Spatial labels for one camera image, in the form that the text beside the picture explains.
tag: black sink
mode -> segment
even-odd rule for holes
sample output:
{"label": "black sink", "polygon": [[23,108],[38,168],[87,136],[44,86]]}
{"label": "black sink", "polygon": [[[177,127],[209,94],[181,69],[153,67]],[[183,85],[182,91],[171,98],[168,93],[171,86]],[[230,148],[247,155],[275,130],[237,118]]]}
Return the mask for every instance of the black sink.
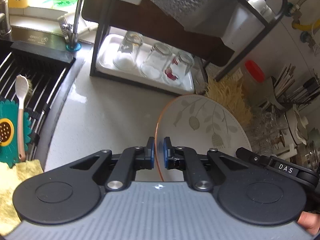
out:
{"label": "black sink", "polygon": [[39,159],[42,168],[63,104],[91,48],[82,43],[79,52],[70,53],[63,37],[20,28],[0,39],[0,100],[18,103],[16,76],[31,80],[33,95],[25,101],[32,129],[26,154],[28,160]]}

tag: countertop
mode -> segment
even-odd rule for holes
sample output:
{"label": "countertop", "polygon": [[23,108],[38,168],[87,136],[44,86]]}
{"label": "countertop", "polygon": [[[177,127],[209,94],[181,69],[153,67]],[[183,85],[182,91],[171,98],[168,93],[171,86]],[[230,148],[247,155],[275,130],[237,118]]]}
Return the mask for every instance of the countertop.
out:
{"label": "countertop", "polygon": [[[155,136],[162,109],[174,97],[152,90],[91,77],[92,54],[73,84],[54,132],[45,171],[101,149],[113,154],[145,146]],[[155,168],[138,171],[136,180],[161,181]]]}

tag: white plate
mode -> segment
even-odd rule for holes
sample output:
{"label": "white plate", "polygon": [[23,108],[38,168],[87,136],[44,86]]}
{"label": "white plate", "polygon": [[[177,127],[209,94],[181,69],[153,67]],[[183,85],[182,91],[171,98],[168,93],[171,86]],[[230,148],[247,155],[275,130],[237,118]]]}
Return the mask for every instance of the white plate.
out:
{"label": "white plate", "polygon": [[167,84],[162,77],[157,80],[152,80],[142,75],[139,67],[150,52],[152,44],[143,43],[136,60],[136,68],[133,68],[131,71],[123,71],[118,69],[113,64],[113,57],[116,55],[123,38],[123,36],[117,34],[109,34],[106,37],[98,53],[98,60],[96,63],[96,68],[98,71],[156,88],[161,88],[163,90],[167,90],[180,95],[192,94],[195,92],[190,71],[183,79],[182,84],[179,86],[172,86]]}
{"label": "white plate", "polygon": [[236,150],[251,150],[241,125],[234,116],[209,98],[200,95],[180,96],[162,111],[156,128],[156,162],[164,181],[183,181],[182,171],[164,167],[163,140],[169,136],[173,146],[185,146],[198,154],[209,148],[236,157]]}

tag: sunflower-shaped sponge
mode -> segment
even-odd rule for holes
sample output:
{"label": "sunflower-shaped sponge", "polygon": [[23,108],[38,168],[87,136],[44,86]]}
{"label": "sunflower-shaped sponge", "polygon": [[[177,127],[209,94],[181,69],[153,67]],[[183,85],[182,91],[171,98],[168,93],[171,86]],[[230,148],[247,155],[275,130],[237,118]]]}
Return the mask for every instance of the sunflower-shaped sponge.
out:
{"label": "sunflower-shaped sponge", "polygon": [[[10,168],[19,161],[17,141],[18,109],[19,105],[14,101],[0,101],[0,162],[7,163]],[[30,124],[29,114],[24,113],[23,137],[25,151],[28,150],[27,143],[30,142]]]}

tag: yellow towel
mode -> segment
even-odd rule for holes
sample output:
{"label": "yellow towel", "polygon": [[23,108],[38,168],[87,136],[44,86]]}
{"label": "yellow towel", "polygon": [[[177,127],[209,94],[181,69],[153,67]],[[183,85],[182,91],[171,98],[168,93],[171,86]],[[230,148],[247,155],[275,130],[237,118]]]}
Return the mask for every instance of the yellow towel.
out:
{"label": "yellow towel", "polygon": [[14,190],[21,182],[41,173],[39,160],[16,163],[12,169],[6,163],[0,163],[0,235],[10,233],[20,224],[12,203]]}

